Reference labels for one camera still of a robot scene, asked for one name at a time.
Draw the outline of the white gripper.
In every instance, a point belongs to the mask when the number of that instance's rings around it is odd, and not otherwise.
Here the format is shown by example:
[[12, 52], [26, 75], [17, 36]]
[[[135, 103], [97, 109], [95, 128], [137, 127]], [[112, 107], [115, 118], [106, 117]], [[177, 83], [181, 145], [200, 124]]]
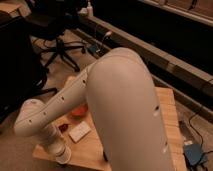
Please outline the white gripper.
[[54, 147], [54, 157], [59, 164], [67, 164], [72, 156], [72, 152], [67, 145], [56, 145]]

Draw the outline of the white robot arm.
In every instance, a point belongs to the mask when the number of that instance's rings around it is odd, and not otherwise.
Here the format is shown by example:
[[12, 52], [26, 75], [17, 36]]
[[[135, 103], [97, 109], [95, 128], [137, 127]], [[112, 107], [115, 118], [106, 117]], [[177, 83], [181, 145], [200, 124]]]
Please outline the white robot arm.
[[48, 102], [23, 105], [19, 136], [32, 136], [87, 103], [112, 171], [175, 171], [151, 74], [135, 51], [119, 47], [88, 65]]

